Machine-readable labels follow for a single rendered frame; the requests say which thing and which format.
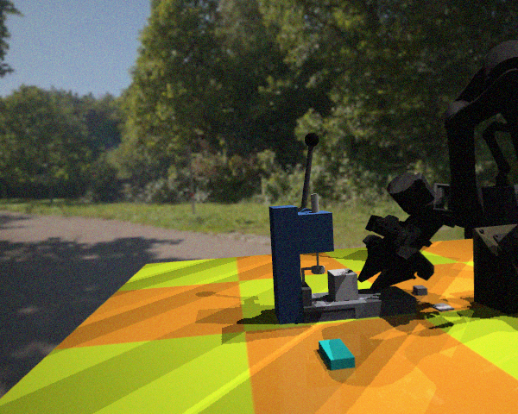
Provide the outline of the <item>dark blue arbor press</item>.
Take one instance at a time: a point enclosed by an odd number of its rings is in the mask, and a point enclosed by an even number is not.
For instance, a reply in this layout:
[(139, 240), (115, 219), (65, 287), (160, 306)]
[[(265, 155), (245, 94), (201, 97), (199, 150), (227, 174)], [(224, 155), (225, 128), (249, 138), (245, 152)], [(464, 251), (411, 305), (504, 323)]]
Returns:
[[(332, 212), (319, 210), (319, 194), (311, 194), (312, 209), (306, 207), (315, 133), (305, 137), (308, 145), (301, 207), (269, 206), (275, 314), (279, 324), (321, 323), (348, 319), (414, 314), (416, 297), (397, 286), (373, 292), (358, 289), (358, 300), (335, 302), (328, 292), (312, 293), (305, 270), (325, 273), (319, 253), (333, 252)], [(302, 267), (300, 254), (316, 253), (317, 266)]]

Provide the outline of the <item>cyan rectangular block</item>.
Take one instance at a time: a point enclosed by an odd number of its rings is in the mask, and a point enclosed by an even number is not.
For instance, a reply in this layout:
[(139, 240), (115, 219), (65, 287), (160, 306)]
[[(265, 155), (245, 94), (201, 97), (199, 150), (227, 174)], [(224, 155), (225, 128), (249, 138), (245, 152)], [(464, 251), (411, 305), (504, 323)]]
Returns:
[(332, 371), (356, 368), (355, 357), (340, 339), (319, 341), (319, 352)]

